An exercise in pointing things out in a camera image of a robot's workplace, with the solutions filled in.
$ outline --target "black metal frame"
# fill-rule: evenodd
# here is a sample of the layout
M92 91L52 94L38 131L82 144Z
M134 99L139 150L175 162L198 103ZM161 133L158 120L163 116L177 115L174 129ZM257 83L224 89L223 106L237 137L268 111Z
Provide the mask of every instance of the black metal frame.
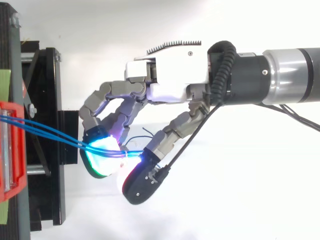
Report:
M38 41L21 45L22 53L34 53L31 62L22 62L27 94L25 114L32 103L37 114L32 119L74 138L78 138L78 111L62 111L59 52L55 48L39 49ZM78 150L64 143L26 133L27 164L42 164L43 175L29 175L31 231L41 230L41 220L61 225L66 219L64 165L76 164Z

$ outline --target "metal rod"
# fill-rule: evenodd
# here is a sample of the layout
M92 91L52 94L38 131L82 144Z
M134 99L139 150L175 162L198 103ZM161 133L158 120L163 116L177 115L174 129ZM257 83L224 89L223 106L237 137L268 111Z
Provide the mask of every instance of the metal rod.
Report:
M44 167L39 165L28 165L26 166L26 173L28 175L41 175L46 174Z
M34 52L23 52L21 53L21 63L31 63L32 59L34 58L35 53Z

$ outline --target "black cylinder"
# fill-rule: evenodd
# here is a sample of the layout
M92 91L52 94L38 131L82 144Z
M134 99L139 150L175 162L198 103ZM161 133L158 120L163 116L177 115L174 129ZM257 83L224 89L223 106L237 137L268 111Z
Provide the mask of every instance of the black cylinder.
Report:
M221 53L210 54L210 81L213 80L221 60ZM226 105L261 103L268 94L270 79L269 64L263 55L237 54L231 74L224 86L224 103Z

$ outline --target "serrated edge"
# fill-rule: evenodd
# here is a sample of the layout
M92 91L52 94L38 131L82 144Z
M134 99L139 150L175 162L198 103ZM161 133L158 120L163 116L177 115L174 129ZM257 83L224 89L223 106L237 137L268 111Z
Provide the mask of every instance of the serrated edge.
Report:
M158 52L162 49L169 48L169 47L174 47L174 46L201 46L201 41L200 40L195 40L195 41L167 41L159 46L150 48L146 51L147 55L153 54L155 52Z

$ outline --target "metal cylinder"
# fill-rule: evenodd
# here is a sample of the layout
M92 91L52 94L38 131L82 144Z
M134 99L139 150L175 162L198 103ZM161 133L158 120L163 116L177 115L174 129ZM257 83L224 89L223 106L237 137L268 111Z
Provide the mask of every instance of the metal cylinder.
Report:
M266 105L299 103L308 85L308 65L299 49L266 50L270 67L270 87L262 101Z
M28 165L26 166L26 173L28 175L41 175L46 174L42 165Z
M32 59L34 58L35 53L34 52L23 52L21 53L21 62L23 64L28 64L32 62Z

